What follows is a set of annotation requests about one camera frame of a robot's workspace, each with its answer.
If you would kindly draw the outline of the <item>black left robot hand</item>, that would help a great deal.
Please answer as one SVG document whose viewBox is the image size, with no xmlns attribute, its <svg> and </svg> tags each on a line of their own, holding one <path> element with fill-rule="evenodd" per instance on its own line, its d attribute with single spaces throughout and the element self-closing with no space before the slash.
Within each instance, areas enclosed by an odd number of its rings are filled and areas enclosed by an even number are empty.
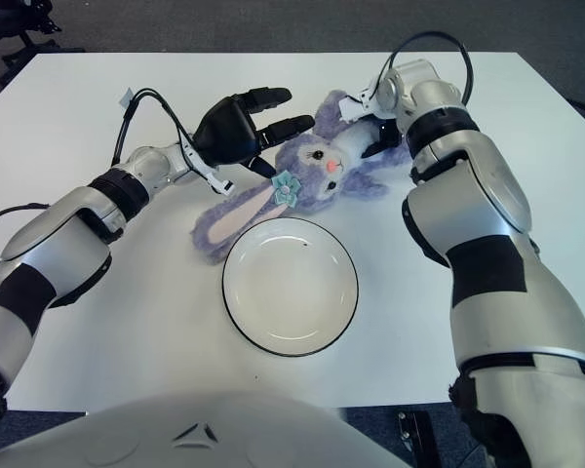
<svg viewBox="0 0 585 468">
<path fill-rule="evenodd" d="M 288 89 L 269 87 L 224 97 L 202 118 L 190 137 L 191 146 L 211 168 L 240 164 L 269 179 L 276 170 L 260 154 L 312 129 L 315 120 L 310 115 L 300 115 L 260 129 L 252 116 L 291 98 Z"/>
</svg>

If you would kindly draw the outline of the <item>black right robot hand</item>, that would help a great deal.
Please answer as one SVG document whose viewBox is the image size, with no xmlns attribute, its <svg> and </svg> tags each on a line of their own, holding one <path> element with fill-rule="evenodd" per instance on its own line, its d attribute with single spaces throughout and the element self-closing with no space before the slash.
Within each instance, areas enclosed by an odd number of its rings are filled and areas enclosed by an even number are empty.
<svg viewBox="0 0 585 468">
<path fill-rule="evenodd" d="M 377 92 L 366 88 L 355 97 L 346 94 L 338 102 L 338 107 L 343 122 L 360 129 L 365 128 L 370 134 L 371 141 L 362 153 L 362 159 L 397 147 L 401 143 L 402 137 L 394 115 L 381 107 Z"/>
</svg>

